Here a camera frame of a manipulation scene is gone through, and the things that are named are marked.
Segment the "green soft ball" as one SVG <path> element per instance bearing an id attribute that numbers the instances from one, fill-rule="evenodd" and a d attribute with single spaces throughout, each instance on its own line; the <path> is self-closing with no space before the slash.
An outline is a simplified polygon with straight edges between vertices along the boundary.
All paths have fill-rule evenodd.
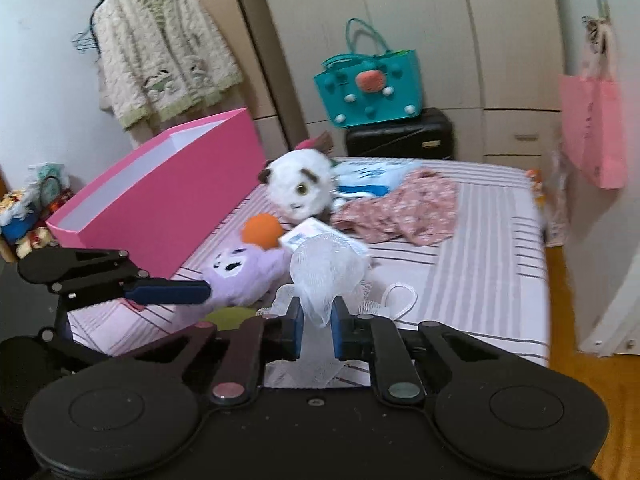
<path id="1" fill-rule="evenodd" d="M 256 310 L 250 307 L 225 307 L 210 312 L 204 318 L 205 322 L 214 324 L 217 330 L 237 330 L 249 318 L 254 318 Z"/>

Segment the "purple plush toy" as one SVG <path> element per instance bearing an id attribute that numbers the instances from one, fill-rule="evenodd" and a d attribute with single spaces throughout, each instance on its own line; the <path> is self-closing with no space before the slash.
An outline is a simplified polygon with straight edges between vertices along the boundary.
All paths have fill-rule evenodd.
<path id="1" fill-rule="evenodd" d="M 252 244 L 236 244 L 210 257 L 200 274 L 212 293 L 204 304 L 175 306 L 172 324 L 182 330 L 205 322 L 210 312 L 225 307 L 250 307 L 255 310 L 262 300 L 277 289 L 288 276 L 291 253 L 284 248 L 265 250 Z"/>

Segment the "white mesh bath sponge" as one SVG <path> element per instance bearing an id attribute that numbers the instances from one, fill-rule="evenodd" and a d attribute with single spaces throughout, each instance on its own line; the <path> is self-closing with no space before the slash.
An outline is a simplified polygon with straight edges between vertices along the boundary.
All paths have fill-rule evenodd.
<path id="1" fill-rule="evenodd" d="M 333 299 L 342 296 L 350 314 L 373 314 L 399 320 L 418 301 L 409 284 L 386 286 L 379 300 L 371 300 L 370 258 L 358 254 L 346 240 L 332 234 L 311 237 L 293 252 L 292 282 L 281 286 L 269 308 L 260 314 L 284 315 L 293 297 L 304 310 L 300 359 L 267 365 L 262 384 L 268 388 L 343 388 L 370 384 L 369 365 L 334 358 L 330 313 Z"/>

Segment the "clutter pile on floor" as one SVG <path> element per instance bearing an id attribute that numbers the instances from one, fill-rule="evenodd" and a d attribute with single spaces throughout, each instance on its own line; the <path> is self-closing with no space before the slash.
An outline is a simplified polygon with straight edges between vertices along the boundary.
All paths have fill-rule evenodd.
<path id="1" fill-rule="evenodd" d="M 54 242 L 46 221 L 74 196 L 64 165 L 44 162 L 28 171 L 24 188 L 1 196 L 1 257 L 8 263 Z"/>

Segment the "orange ball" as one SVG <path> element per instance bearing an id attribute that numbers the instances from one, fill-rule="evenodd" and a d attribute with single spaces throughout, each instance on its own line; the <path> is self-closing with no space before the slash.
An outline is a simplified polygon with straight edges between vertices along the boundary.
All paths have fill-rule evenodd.
<path id="1" fill-rule="evenodd" d="M 269 250 L 280 246 L 284 229 L 272 214 L 255 214 L 246 220 L 241 229 L 241 240 L 245 244 L 256 245 Z"/>

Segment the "pink storage box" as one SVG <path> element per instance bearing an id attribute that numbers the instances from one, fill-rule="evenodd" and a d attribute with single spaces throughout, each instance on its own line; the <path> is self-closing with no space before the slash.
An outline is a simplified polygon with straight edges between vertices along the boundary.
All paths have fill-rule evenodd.
<path id="1" fill-rule="evenodd" d="M 64 247 L 125 249 L 170 278 L 253 192 L 265 161 L 245 108 L 186 122 L 116 162 L 47 225 Z"/>

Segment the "pink floral cloth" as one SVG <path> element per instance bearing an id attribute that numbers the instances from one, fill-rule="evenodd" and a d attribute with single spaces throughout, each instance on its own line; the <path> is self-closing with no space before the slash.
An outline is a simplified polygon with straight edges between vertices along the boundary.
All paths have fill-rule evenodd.
<path id="1" fill-rule="evenodd" d="M 442 242 L 454 235 L 458 218 L 458 186 L 435 171 L 410 171 L 382 197 L 358 198 L 331 216 L 331 226 L 353 232 L 368 244 L 403 237 L 416 246 Z"/>

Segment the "white panda plush toy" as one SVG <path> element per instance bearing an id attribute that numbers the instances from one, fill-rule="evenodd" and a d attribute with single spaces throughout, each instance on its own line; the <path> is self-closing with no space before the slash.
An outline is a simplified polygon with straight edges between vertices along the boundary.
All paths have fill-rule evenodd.
<path id="1" fill-rule="evenodd" d="M 335 190 L 332 159 L 314 148 L 290 151 L 258 174 L 268 200 L 293 224 L 324 217 Z"/>

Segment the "blue white tissue pack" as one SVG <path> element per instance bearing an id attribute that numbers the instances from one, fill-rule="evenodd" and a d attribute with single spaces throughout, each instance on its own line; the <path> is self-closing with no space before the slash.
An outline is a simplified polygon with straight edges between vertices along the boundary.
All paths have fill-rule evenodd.
<path id="1" fill-rule="evenodd" d="M 399 159 L 338 162 L 333 168 L 336 192 L 341 198 L 382 197 L 398 188 L 407 174 L 420 167 L 420 162 Z"/>

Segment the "black suitcase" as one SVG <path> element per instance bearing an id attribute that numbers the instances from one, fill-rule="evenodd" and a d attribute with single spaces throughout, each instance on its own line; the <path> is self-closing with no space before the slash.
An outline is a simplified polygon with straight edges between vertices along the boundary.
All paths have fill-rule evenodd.
<path id="1" fill-rule="evenodd" d="M 430 107 L 419 117 L 349 128 L 345 146 L 350 157 L 454 159 L 454 125 Z"/>

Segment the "cream knitted cardigan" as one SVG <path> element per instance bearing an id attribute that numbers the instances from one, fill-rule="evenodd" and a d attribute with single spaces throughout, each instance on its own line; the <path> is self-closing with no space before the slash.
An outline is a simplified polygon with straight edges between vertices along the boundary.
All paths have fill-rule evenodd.
<path id="1" fill-rule="evenodd" d="M 243 75 L 198 0 L 105 0 L 93 19 L 108 104 L 122 128 L 222 101 Z"/>

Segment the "plastic bags beside bed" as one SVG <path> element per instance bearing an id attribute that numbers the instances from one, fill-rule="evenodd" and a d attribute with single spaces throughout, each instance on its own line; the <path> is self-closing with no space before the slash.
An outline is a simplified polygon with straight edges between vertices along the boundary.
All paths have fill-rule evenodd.
<path id="1" fill-rule="evenodd" d="M 568 169 L 560 151 L 550 154 L 548 171 L 526 171 L 542 223 L 542 235 L 547 247 L 561 247 L 568 237 L 567 183 Z"/>

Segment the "teal tote bag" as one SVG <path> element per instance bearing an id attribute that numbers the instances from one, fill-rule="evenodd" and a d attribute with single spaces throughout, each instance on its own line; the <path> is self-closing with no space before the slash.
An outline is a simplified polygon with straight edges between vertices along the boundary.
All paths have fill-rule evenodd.
<path id="1" fill-rule="evenodd" d="M 353 24 L 363 27 L 383 52 L 359 53 L 350 36 Z M 348 51 L 327 58 L 322 72 L 314 76 L 332 125 L 349 129 L 418 117 L 423 87 L 416 51 L 391 49 L 383 36 L 360 18 L 347 21 L 345 40 Z"/>

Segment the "pink paper bag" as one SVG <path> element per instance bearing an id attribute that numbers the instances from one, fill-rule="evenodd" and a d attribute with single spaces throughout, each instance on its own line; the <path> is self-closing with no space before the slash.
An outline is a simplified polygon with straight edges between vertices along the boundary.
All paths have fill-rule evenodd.
<path id="1" fill-rule="evenodd" d="M 560 78 L 564 155 L 597 188 L 627 184 L 622 98 L 614 30 L 597 21 L 588 32 L 577 75 Z"/>

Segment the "beige wardrobe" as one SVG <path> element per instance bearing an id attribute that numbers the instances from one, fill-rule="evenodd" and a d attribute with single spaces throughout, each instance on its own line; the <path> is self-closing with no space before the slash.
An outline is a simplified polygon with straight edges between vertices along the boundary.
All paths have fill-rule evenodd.
<path id="1" fill-rule="evenodd" d="M 240 0 L 253 32 L 283 54 L 304 129 L 331 129 L 314 76 L 346 49 L 351 18 L 416 51 L 424 102 L 454 124 L 456 155 L 544 166 L 560 128 L 563 68 L 556 0 Z"/>

